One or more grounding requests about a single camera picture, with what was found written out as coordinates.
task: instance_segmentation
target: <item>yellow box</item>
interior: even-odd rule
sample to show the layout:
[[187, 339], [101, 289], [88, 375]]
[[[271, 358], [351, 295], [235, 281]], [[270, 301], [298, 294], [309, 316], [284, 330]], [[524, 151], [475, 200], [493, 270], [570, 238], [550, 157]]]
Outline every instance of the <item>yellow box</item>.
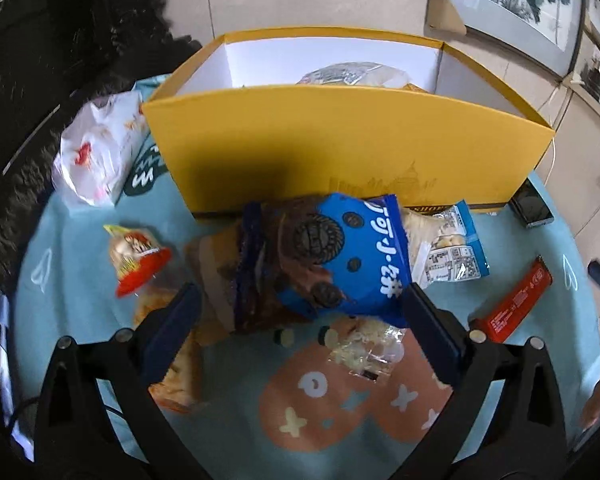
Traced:
[[[296, 86], [346, 61], [404, 70], [429, 93]], [[234, 32], [146, 102], [152, 134], [194, 212], [340, 191], [405, 206], [507, 203], [554, 131], [503, 81], [441, 41], [303, 27]]]

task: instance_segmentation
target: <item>black phone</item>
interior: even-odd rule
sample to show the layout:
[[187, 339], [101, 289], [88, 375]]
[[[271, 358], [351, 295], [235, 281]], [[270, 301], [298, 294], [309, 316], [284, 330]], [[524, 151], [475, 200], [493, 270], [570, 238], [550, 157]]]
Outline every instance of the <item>black phone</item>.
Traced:
[[526, 227], [538, 227], [554, 221], [554, 215], [538, 190], [526, 179], [509, 201], [516, 216]]

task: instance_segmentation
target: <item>red snack package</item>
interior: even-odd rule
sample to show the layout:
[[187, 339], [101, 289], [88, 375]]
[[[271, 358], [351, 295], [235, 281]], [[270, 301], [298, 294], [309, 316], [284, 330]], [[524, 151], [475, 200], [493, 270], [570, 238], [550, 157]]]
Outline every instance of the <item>red snack package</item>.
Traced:
[[553, 278], [538, 256], [516, 287], [486, 317], [474, 319], [471, 328], [482, 330], [489, 339], [503, 343], [525, 319]]
[[119, 298], [147, 283], [171, 259], [170, 248], [162, 247], [146, 229], [104, 228], [111, 235], [109, 257], [118, 276]]

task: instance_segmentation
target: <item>bolt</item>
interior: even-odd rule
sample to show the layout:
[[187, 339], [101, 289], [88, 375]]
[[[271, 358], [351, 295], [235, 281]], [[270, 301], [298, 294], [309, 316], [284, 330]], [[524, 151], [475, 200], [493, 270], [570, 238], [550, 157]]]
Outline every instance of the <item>bolt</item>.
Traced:
[[544, 341], [542, 341], [542, 339], [539, 337], [532, 337], [529, 340], [529, 344], [536, 350], [542, 350], [544, 348]]
[[69, 348], [73, 342], [74, 340], [71, 338], [71, 336], [63, 335], [60, 339], [58, 339], [56, 346], [61, 350], [65, 350], [66, 348]]
[[487, 341], [487, 335], [482, 330], [471, 330], [469, 332], [469, 339], [474, 343], [484, 343]]
[[119, 343], [126, 343], [127, 341], [130, 341], [133, 336], [134, 336], [133, 330], [131, 330], [130, 328], [121, 328], [120, 330], [118, 330], [116, 332], [116, 335], [114, 336], [114, 338]]

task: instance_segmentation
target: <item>red and yellow snack packet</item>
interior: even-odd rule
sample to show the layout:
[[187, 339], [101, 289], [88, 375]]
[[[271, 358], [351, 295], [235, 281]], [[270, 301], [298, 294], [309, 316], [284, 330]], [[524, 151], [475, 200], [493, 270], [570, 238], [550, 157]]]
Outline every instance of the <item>red and yellow snack packet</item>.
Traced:
[[171, 259], [171, 250], [162, 247], [146, 229], [105, 225], [111, 235], [109, 257], [116, 269], [116, 296], [122, 297], [147, 283]]

